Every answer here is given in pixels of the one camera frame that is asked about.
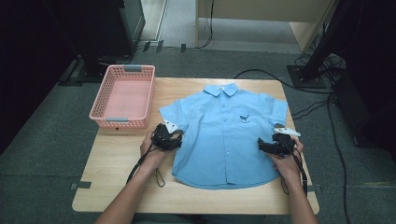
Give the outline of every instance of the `person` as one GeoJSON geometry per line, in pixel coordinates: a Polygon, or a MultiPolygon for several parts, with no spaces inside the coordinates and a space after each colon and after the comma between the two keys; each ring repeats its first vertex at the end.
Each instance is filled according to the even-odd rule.
{"type": "MultiPolygon", "coordinates": [[[[148,151],[152,135],[153,132],[148,132],[146,138],[143,140],[140,146],[141,155],[144,155],[148,151]]],[[[294,139],[294,141],[296,144],[295,149],[301,153],[304,150],[304,145],[298,139],[294,139]]],[[[294,154],[301,159],[300,153],[296,152],[296,150],[294,150],[294,154]]],[[[164,151],[151,151],[140,165],[134,177],[125,185],[99,218],[97,218],[95,223],[131,223],[134,218],[134,211],[149,182],[149,177],[160,166],[165,156],[166,152],[164,151]]],[[[285,158],[279,158],[272,154],[268,154],[268,156],[274,161],[274,168],[283,176],[285,184],[288,187],[291,222],[293,224],[318,223],[302,188],[300,169],[294,158],[291,155],[285,158]]]]}

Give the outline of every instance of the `shirt logo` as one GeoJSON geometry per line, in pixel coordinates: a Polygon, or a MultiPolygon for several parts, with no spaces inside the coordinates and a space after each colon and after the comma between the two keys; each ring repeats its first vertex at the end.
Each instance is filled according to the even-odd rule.
{"type": "Polygon", "coordinates": [[[239,118],[241,118],[241,122],[242,123],[249,123],[250,119],[248,117],[250,117],[250,115],[241,115],[241,116],[239,116],[239,118]]]}

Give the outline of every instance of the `pink basket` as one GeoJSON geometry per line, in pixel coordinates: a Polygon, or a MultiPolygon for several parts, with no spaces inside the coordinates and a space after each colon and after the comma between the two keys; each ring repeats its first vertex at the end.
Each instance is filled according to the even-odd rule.
{"type": "Polygon", "coordinates": [[[90,113],[102,128],[147,128],[155,86],[152,65],[110,65],[90,113]]]}

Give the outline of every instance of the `wooden table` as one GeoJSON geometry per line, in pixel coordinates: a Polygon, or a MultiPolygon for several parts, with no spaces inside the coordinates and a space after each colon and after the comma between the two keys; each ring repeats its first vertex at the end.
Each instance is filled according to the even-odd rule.
{"type": "MultiPolygon", "coordinates": [[[[148,129],[154,130],[162,117],[158,109],[176,99],[201,91],[206,84],[236,83],[240,89],[266,92],[285,100],[279,82],[273,80],[203,79],[157,77],[148,129]]],[[[294,128],[288,110],[287,125],[294,128]]],[[[125,186],[125,181],[140,158],[140,144],[148,129],[99,129],[92,146],[81,181],[92,182],[89,189],[78,189],[73,209],[79,212],[102,212],[125,186]]],[[[160,167],[166,185],[157,185],[155,174],[144,192],[137,213],[172,214],[287,214],[288,196],[283,192],[280,178],[249,189],[195,189],[177,181],[171,174],[175,153],[168,155],[160,167]]],[[[308,170],[308,185],[312,185],[308,170]]],[[[317,213],[318,201],[314,191],[308,200],[317,213]]]]}
{"type": "MultiPolygon", "coordinates": [[[[339,0],[215,0],[213,18],[251,21],[289,21],[302,52],[318,29],[330,22],[339,0]]],[[[195,47],[199,47],[199,18],[210,18],[212,0],[196,0],[195,47]]]]}

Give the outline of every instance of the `shirt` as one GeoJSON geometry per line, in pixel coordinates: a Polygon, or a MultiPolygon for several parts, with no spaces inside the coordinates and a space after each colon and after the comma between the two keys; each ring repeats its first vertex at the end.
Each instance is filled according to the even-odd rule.
{"type": "Polygon", "coordinates": [[[287,103],[235,84],[204,90],[160,108],[166,122],[183,131],[172,175],[198,189],[241,189],[279,176],[259,150],[272,143],[274,125],[286,123],[287,103]]]}

